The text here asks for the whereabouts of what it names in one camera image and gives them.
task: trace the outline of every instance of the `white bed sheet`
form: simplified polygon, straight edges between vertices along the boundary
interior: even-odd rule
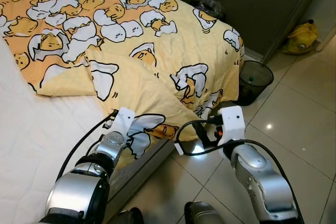
[[[103,118],[96,97],[36,96],[0,39],[0,223],[34,223],[75,143]],[[100,132],[79,147],[67,170]]]

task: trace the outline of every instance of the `black trash can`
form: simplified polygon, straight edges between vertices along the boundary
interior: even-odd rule
[[[273,82],[273,73],[264,64],[247,60],[239,74],[239,97],[233,101],[236,105],[247,106]]]

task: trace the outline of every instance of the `floor tile grout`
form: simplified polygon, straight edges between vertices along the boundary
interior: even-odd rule
[[[294,153],[293,151],[291,151],[290,149],[286,148],[285,146],[283,146],[281,143],[279,143],[278,141],[274,140],[272,137],[270,137],[269,135],[265,134],[264,132],[262,132],[261,130],[259,130],[258,128],[256,128],[255,126],[253,126],[251,124],[251,126],[253,128],[255,128],[257,131],[259,131],[261,134],[267,136],[268,138],[270,138],[272,141],[274,141],[275,143],[279,144],[282,148],[288,150],[291,154],[293,154],[295,157],[298,157],[299,159],[301,159],[302,161],[304,161],[305,163],[307,163],[308,165],[310,165],[311,167],[313,167],[315,170],[319,171],[321,174],[323,174],[325,177],[327,177],[328,179],[333,180],[333,178],[329,177],[327,174],[324,174],[322,171],[320,171],[319,169],[317,169],[315,166],[313,166],[312,164],[308,163],[306,160],[304,160],[302,157],[298,156],[296,153]]]
[[[210,193],[215,199],[217,199],[217,197],[215,195],[213,195],[208,189],[206,189],[206,187],[204,187],[205,190],[208,191],[208,193]],[[238,216],[236,216],[229,208],[227,208],[219,199],[217,199],[219,201],[219,203],[221,203],[231,214],[233,214],[241,223],[244,223],[241,219],[238,218]]]
[[[262,105],[260,106],[260,108],[257,110],[257,112],[254,114],[254,116],[252,116],[251,120],[249,121],[248,124],[250,124],[253,120],[253,118],[257,115],[257,113],[259,112],[259,110],[261,109],[261,107],[265,104],[265,102],[268,100],[268,98],[271,96],[271,94],[273,93],[273,91],[277,88],[277,86],[279,85],[280,81],[278,81],[277,85],[272,89],[272,91],[270,92],[270,94],[266,97],[266,99],[264,100],[264,102],[262,103]]]
[[[197,178],[195,178],[186,168],[183,167],[183,165],[181,165],[174,157],[171,156],[171,158],[178,163],[178,165],[180,165],[187,173],[189,173],[201,186],[203,186],[203,184],[201,182],[198,181]]]
[[[332,111],[333,113],[336,113],[336,111],[333,111],[331,108],[326,107],[326,106],[323,105],[322,103],[320,103],[320,102],[314,100],[313,98],[310,98],[310,97],[307,96],[306,94],[301,93],[300,91],[296,90],[295,88],[290,87],[290,86],[288,86],[287,84],[285,84],[285,83],[283,83],[283,82],[280,82],[280,81],[279,81],[279,83],[281,83],[282,85],[286,86],[287,88],[290,88],[290,89],[294,90],[295,92],[298,92],[298,93],[299,93],[300,95],[302,95],[303,97],[305,97],[305,98],[307,98],[307,99],[309,99],[309,100],[311,100],[311,101],[313,101],[313,102],[315,102],[315,103],[321,105],[322,107],[325,107],[326,109]]]
[[[331,110],[332,112],[336,113],[336,111],[333,111],[332,109],[326,107],[325,105],[319,103],[318,101],[315,101],[314,99],[310,98],[310,97],[307,96],[306,94],[303,94],[303,93],[301,93],[300,91],[296,90],[295,88],[292,88],[292,87],[290,87],[290,86],[288,86],[288,85],[286,85],[286,84],[284,84],[284,83],[282,82],[282,79],[285,77],[285,75],[287,74],[287,72],[289,71],[289,69],[294,65],[295,62],[297,62],[298,59],[299,59],[299,56],[296,56],[296,58],[295,58],[295,60],[293,61],[293,63],[289,66],[289,68],[286,70],[286,72],[283,74],[283,76],[280,78],[280,80],[279,80],[278,82],[279,82],[279,83],[281,82],[282,85],[285,85],[286,87],[295,90],[296,92],[298,92],[298,93],[301,94],[302,96],[304,96],[304,97],[306,97],[306,98],[308,98],[308,99],[310,99],[310,100],[316,102],[317,104],[319,104],[319,105],[321,105],[321,106],[327,108],[328,110]]]
[[[181,221],[181,219],[183,218],[183,216],[184,216],[184,214],[182,214],[182,216],[180,217],[180,219],[178,219],[178,221],[177,221],[176,224],[178,224]]]
[[[204,186],[202,186],[201,190],[198,192],[198,194],[195,196],[195,198],[193,199],[193,202],[195,201],[195,199],[198,197],[198,195],[201,193],[201,191],[203,190]]]
[[[332,187],[334,185],[335,178],[336,178],[336,175],[334,176],[334,179],[333,179],[333,181],[331,183],[331,187],[330,187],[330,190],[329,190],[329,193],[328,193],[328,196],[327,196],[327,200],[325,201],[326,204],[324,205],[324,209],[323,209],[323,212],[322,212],[322,215],[321,215],[321,219],[320,219],[320,222],[319,222],[320,224],[321,224],[321,221],[322,221],[322,218],[323,218],[323,215],[324,215],[324,211],[327,208],[328,200],[330,198],[330,194],[331,194]]]
[[[320,58],[316,57],[315,55],[317,55],[318,53],[319,53],[319,52],[316,51],[316,54],[313,54],[313,55],[307,55],[307,57],[312,57],[314,60],[317,60],[317,61],[319,61],[320,63],[323,63],[323,64],[325,64],[325,65],[327,65],[327,66],[329,66],[329,67],[331,67],[331,68],[336,68],[336,67],[330,65],[329,63],[324,62],[324,61],[321,60]]]
[[[210,177],[208,178],[208,180],[204,183],[204,186],[206,185],[206,183],[208,183],[208,181],[211,179],[212,175],[214,175],[214,173],[216,172],[216,170],[219,168],[219,166],[221,165],[221,163],[223,162],[223,158],[220,161],[220,163],[217,165],[217,167],[214,169],[213,173],[211,173]]]

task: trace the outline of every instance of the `yellow duvet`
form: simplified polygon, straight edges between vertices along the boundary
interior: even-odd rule
[[[36,94],[136,112],[119,166],[238,96],[239,33],[179,0],[0,0],[0,34]]]

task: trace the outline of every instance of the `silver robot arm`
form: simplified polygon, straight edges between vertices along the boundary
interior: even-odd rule
[[[46,216],[39,223],[102,223],[109,196],[109,179],[126,147],[135,113],[121,108],[100,144],[77,161],[53,186]]]
[[[218,145],[229,140],[245,139],[245,123],[241,107],[219,110],[223,118],[223,137]],[[278,174],[271,161],[248,144],[231,150],[219,150],[228,158],[238,181],[247,190],[260,223],[299,223],[298,212],[287,181]]]

